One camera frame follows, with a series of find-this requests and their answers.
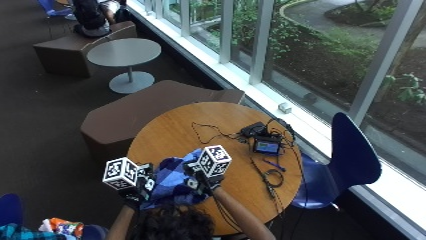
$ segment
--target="table base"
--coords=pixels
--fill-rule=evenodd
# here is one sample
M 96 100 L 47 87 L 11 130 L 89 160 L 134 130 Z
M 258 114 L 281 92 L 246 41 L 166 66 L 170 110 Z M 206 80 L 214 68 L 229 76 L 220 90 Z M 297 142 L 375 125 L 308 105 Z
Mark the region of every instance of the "table base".
M 132 72 L 133 81 L 129 81 L 128 73 L 116 76 L 109 82 L 109 88 L 117 93 L 129 94 L 149 87 L 154 83 L 154 77 L 146 72 Z

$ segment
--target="outdoor pavement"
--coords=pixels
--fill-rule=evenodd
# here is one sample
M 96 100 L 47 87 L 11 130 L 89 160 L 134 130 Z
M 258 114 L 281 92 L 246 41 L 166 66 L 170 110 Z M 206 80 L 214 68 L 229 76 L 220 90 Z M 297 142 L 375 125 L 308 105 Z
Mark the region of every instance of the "outdoor pavement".
M 288 8 L 284 13 L 294 21 L 304 23 L 320 31 L 330 31 L 333 28 L 345 29 L 353 36 L 374 37 L 382 39 L 386 28 L 357 27 L 338 24 L 324 16 L 324 13 L 340 6 L 354 3 L 354 0 L 317 0 L 305 2 Z M 426 47 L 426 30 L 418 36 L 413 47 Z

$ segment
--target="dark hair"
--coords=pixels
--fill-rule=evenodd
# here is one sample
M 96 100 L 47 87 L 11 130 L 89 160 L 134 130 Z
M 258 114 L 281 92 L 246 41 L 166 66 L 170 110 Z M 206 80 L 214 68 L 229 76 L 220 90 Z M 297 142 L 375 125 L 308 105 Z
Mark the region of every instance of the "dark hair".
M 137 227 L 140 240 L 212 240 L 212 217 L 192 206 L 165 205 L 145 213 Z

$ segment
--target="blue plastic chair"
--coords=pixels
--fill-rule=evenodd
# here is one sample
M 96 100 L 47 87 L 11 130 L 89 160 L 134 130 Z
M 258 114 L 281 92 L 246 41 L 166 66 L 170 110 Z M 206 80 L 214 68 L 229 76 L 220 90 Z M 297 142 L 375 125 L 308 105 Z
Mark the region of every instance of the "blue plastic chair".
M 99 225 L 85 225 L 83 228 L 84 240 L 104 240 L 108 234 L 108 229 Z
M 373 146 L 346 114 L 337 113 L 332 122 L 332 160 L 328 165 L 302 153 L 305 183 L 292 205 L 317 209 L 333 204 L 351 186 L 370 184 L 382 168 Z
M 0 197 L 0 226 L 9 223 L 23 225 L 21 199 L 13 193 L 8 193 Z
M 65 9 L 61 9 L 61 10 L 55 10 L 53 9 L 53 0 L 39 0 L 39 3 L 41 5 L 48 17 L 67 16 L 68 14 L 72 13 L 72 9 L 71 8 L 65 8 Z
M 73 15 L 72 13 L 72 9 L 71 8 L 65 8 L 65 9 L 61 9 L 61 10 L 55 10 L 53 9 L 53 1 L 55 0 L 37 0 L 39 1 L 39 4 L 41 5 L 44 11 L 45 11 L 45 14 L 48 15 L 48 27 L 49 27 L 49 36 L 51 36 L 51 39 L 52 39 L 52 28 L 51 28 L 51 18 L 53 17 L 69 17 L 71 15 Z

